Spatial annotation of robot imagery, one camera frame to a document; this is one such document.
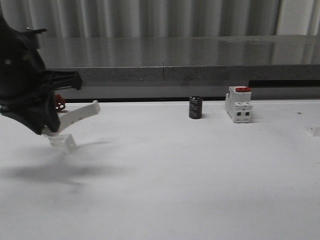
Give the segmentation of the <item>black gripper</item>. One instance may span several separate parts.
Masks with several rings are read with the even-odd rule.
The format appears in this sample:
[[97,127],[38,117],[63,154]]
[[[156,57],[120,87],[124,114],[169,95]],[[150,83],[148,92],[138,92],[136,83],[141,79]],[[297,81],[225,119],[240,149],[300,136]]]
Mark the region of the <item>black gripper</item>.
[[37,37],[46,31],[18,31],[0,18],[0,113],[37,135],[45,127],[53,133],[59,130],[55,92],[80,90],[83,84],[77,71],[46,69]]

